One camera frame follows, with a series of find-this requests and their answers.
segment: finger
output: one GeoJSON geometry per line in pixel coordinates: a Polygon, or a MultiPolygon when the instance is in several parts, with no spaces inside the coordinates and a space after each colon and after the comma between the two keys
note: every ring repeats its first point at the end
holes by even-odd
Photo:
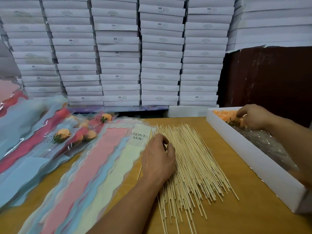
{"type": "Polygon", "coordinates": [[[249,108],[250,108],[250,104],[243,106],[240,110],[238,110],[236,116],[242,117],[243,115],[247,114],[249,108]]]}
{"type": "Polygon", "coordinates": [[[167,145],[167,155],[170,158],[174,158],[175,157],[175,148],[173,146],[173,144],[169,143],[167,145]]]}
{"type": "Polygon", "coordinates": [[[155,141],[158,143],[162,142],[164,144],[169,144],[169,140],[166,138],[166,136],[164,136],[163,134],[160,134],[160,133],[155,135],[155,141]]]}

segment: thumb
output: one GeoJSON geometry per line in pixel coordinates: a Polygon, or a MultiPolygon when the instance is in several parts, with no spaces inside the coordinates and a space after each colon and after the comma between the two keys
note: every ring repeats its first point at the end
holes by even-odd
{"type": "Polygon", "coordinates": [[[174,146],[172,145],[172,143],[169,143],[169,144],[167,145],[167,154],[168,154],[168,157],[169,157],[169,158],[175,157],[175,148],[174,148],[174,146]]]}

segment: wooden table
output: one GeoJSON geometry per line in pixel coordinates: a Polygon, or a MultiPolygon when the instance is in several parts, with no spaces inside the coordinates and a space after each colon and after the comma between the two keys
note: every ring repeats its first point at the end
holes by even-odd
{"type": "MultiPolygon", "coordinates": [[[[195,211],[194,221],[197,233],[209,234],[270,234],[270,233],[312,233],[312,216],[295,215],[257,177],[246,163],[232,150],[219,134],[206,122],[205,118],[155,118],[146,119],[152,125],[178,125],[187,123],[196,127],[215,159],[231,182],[240,198],[233,193],[225,194],[224,203],[217,200],[209,206],[203,202],[208,220],[195,211]]],[[[59,182],[61,176],[70,169],[78,158],[61,165],[30,193],[26,202],[0,214],[0,233],[17,233],[27,217],[43,202],[46,194],[59,182]]],[[[141,163],[138,161],[112,200],[109,208],[119,201],[137,182],[141,163]]],[[[175,224],[167,221],[168,233],[177,233],[175,224]]],[[[180,233],[191,233],[187,222],[179,225],[180,233]]],[[[162,234],[162,222],[157,203],[154,203],[145,233],[162,234]]]]}

